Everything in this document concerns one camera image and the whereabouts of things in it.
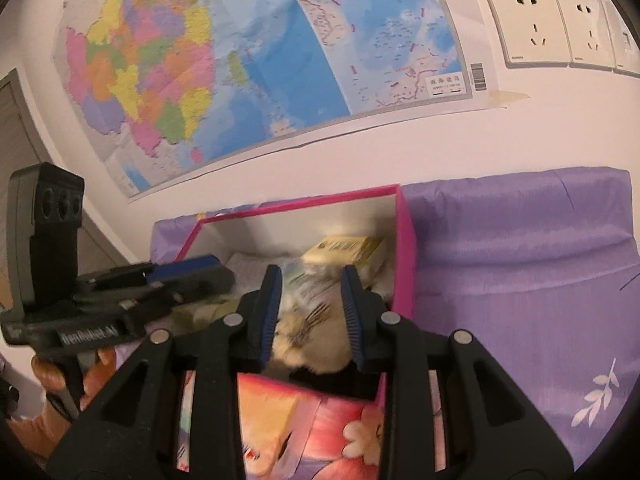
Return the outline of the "left hand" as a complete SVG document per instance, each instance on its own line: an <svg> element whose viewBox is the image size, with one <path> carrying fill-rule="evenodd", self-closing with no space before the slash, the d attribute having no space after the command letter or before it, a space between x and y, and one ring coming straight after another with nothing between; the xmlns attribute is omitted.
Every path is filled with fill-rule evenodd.
<svg viewBox="0 0 640 480"><path fill-rule="evenodd" d="M60 393L67 390L62 370L53 362L41 359L40 356L32 358L32 371L44 390ZM96 352L96 362L84 375L82 382L82 396L79 399L78 410L83 411L96 397L100 390L108 383L116 372L116 351L114 348L103 348Z"/></svg>

